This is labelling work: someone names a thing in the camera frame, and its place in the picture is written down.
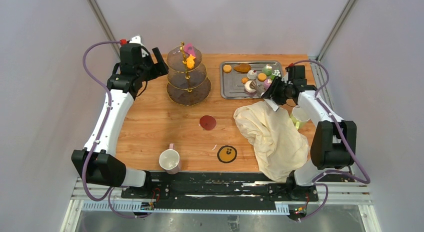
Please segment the gray wall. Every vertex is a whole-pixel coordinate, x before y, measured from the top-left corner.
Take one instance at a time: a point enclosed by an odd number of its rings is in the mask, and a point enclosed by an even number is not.
[[[347,0],[97,0],[116,38],[167,53],[317,55]]]
[[[1,231],[58,231],[82,148],[104,93],[85,74],[87,47],[104,41],[86,0],[0,0]],[[95,49],[103,80],[116,57]]]
[[[383,231],[424,226],[424,0],[359,0],[324,63]]]

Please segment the wooden tabletop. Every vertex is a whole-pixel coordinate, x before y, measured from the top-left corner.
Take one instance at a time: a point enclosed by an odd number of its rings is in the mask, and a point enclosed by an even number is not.
[[[183,170],[258,172],[253,146],[240,134],[233,114],[237,108],[261,99],[224,99],[220,91],[220,64],[223,61],[277,60],[284,68],[307,58],[306,55],[202,54],[212,83],[208,98],[195,106],[182,106],[170,100],[166,91],[166,76],[150,81],[146,91],[137,97],[128,111],[119,135],[116,157],[135,169],[161,170],[159,156],[170,143],[174,143]],[[305,65],[308,84],[315,84],[310,66]],[[289,113],[292,110],[287,105],[283,108]],[[216,119],[215,129],[206,131],[199,126],[199,119],[203,115]],[[299,132],[308,138],[311,145],[315,134],[312,122]],[[218,160],[216,154],[224,145],[237,149],[234,162],[222,163]]]

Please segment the white mug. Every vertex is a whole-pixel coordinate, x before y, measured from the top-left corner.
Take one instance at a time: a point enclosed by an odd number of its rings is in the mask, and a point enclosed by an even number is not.
[[[169,149],[159,156],[159,165],[169,174],[176,174],[181,170],[180,155],[174,148],[173,143],[169,144]]]

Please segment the smiley face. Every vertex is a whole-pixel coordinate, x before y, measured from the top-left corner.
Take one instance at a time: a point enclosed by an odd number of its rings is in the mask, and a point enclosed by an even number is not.
[[[217,156],[222,163],[231,163],[237,157],[237,150],[232,146],[224,145],[219,149]]]

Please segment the silver baking tray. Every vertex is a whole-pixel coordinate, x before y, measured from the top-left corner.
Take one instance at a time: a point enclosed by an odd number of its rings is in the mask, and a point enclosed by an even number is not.
[[[249,63],[252,69],[254,70],[262,70],[262,68],[269,64],[272,66],[272,69],[280,70],[281,74],[283,74],[283,68],[281,67],[281,63],[277,61],[227,61],[222,62],[219,66],[219,78],[221,83],[221,96],[225,99],[243,99],[243,98],[260,98],[258,96],[249,96],[245,93],[245,86],[242,83],[242,78],[247,76],[247,73],[239,73],[236,70],[232,69],[231,72],[225,73],[223,70],[224,65],[231,65],[231,67],[235,67],[240,63]]]

